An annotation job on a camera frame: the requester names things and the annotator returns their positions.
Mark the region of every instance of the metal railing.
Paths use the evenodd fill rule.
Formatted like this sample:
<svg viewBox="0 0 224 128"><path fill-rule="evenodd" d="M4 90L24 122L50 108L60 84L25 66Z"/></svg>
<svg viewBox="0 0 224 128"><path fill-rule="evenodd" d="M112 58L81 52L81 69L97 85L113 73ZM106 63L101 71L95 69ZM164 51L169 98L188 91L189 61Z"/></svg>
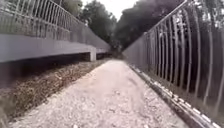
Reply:
<svg viewBox="0 0 224 128"><path fill-rule="evenodd" d="M224 127L224 1L185 0L123 54Z"/></svg>
<svg viewBox="0 0 224 128"><path fill-rule="evenodd" d="M1 1L0 33L66 40L110 49L86 25L52 0Z"/></svg>

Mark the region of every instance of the overpass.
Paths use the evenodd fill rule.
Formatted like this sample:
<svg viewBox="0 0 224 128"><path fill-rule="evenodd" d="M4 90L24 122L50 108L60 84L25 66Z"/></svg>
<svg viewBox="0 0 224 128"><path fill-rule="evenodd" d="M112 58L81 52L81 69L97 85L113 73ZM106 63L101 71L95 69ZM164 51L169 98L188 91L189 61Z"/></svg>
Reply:
<svg viewBox="0 0 224 128"><path fill-rule="evenodd" d="M52 0L0 3L0 62L106 53L110 46Z"/></svg>

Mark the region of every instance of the dry leaves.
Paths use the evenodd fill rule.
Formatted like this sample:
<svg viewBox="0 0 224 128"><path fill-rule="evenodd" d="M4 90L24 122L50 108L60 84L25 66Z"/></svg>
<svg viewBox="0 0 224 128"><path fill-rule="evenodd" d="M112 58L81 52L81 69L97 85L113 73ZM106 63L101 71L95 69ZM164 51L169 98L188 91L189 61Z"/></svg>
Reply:
<svg viewBox="0 0 224 128"><path fill-rule="evenodd" d="M58 69L49 70L40 75L30 76L14 83L14 88L4 96L5 112L12 121L24 112L40 105L47 97L60 91L69 83L79 79L106 60L79 62Z"/></svg>

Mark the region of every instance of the tree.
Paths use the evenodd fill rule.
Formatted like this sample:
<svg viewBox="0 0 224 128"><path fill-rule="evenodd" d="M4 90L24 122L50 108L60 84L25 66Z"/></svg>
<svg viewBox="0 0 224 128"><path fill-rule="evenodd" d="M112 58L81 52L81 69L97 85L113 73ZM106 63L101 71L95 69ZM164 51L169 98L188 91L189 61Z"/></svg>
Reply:
<svg viewBox="0 0 224 128"><path fill-rule="evenodd" d="M68 12L70 12L75 17L79 16L79 13L81 11L82 7L82 1L81 0L53 0L55 3L60 5Z"/></svg>
<svg viewBox="0 0 224 128"><path fill-rule="evenodd" d="M181 2L182 0L139 0L133 8L123 11L115 30L116 40L123 48L128 47Z"/></svg>
<svg viewBox="0 0 224 128"><path fill-rule="evenodd" d="M96 0L87 4L80 14L80 20L90 27L96 35L112 44L117 20L112 13L105 9L103 4Z"/></svg>

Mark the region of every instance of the sky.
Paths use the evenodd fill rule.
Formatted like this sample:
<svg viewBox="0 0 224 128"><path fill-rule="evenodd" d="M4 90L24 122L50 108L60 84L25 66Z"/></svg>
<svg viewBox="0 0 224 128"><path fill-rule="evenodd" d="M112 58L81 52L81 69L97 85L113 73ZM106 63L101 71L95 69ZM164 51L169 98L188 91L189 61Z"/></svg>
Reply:
<svg viewBox="0 0 224 128"><path fill-rule="evenodd" d="M82 0L83 5L91 2L92 0ZM97 0L100 3L104 4L107 11L112 12L117 20L120 19L122 11L127 8L133 7L136 1L138 0Z"/></svg>

